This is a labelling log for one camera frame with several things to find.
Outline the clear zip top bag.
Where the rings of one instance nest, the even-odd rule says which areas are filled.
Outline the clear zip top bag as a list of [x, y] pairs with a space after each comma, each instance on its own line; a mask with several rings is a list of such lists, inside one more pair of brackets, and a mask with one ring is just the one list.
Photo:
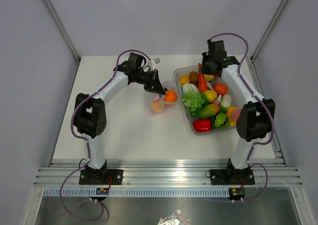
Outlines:
[[182, 89], [177, 81], [165, 81], [162, 83], [164, 95], [156, 94], [150, 101], [150, 110], [153, 113], [161, 113], [166, 107], [174, 105], [181, 100]]

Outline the orange toy tangerine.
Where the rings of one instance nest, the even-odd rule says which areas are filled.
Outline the orange toy tangerine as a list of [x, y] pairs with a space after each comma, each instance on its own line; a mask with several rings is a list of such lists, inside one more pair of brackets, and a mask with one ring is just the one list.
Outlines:
[[164, 102], [174, 103], [177, 100], [177, 94], [173, 90], [167, 90], [163, 97]]

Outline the orange pink toy peach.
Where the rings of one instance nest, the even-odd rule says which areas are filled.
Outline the orange pink toy peach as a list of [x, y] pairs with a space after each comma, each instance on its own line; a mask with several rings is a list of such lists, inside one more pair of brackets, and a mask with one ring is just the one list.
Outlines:
[[165, 104], [158, 100], [152, 100], [150, 102], [150, 108], [154, 113], [160, 113], [165, 109]]

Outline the orange toy carrot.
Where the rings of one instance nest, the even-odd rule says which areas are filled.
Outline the orange toy carrot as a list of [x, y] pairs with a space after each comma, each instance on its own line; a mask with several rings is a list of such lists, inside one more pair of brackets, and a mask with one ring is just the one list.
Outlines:
[[206, 80], [205, 80], [205, 76], [201, 73], [198, 74], [198, 89], [200, 92], [204, 92], [208, 89], [207, 87], [207, 83], [206, 83]]

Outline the yellow toy pear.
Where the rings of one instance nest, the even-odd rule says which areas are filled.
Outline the yellow toy pear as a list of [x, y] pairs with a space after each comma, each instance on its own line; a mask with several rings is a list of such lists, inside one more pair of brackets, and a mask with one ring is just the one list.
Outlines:
[[214, 90], [206, 90], [203, 92], [203, 95], [209, 103], [213, 103], [218, 97], [218, 94]]

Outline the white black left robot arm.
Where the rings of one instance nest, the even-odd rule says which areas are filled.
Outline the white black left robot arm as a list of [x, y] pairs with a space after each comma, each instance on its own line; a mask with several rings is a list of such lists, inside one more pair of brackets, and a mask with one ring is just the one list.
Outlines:
[[79, 168], [81, 185], [110, 184], [116, 173], [107, 170], [103, 152], [102, 133], [106, 128], [106, 105], [122, 89], [131, 83], [143, 85], [146, 92], [164, 95], [155, 65], [159, 58], [150, 59], [138, 50], [129, 50], [126, 61], [116, 62], [112, 77], [91, 94], [76, 96], [71, 118], [71, 132], [82, 139], [86, 146], [86, 162]]

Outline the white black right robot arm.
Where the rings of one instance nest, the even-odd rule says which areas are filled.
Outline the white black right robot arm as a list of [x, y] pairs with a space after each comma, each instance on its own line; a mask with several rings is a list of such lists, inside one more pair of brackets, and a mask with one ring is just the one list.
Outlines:
[[256, 145], [274, 129], [275, 102], [265, 99], [240, 70], [241, 62], [228, 56], [223, 41], [208, 40], [208, 51], [203, 53], [200, 72], [218, 75], [233, 91], [241, 112], [236, 122], [239, 135], [234, 155], [224, 169], [211, 169], [212, 185], [253, 185], [250, 159]]

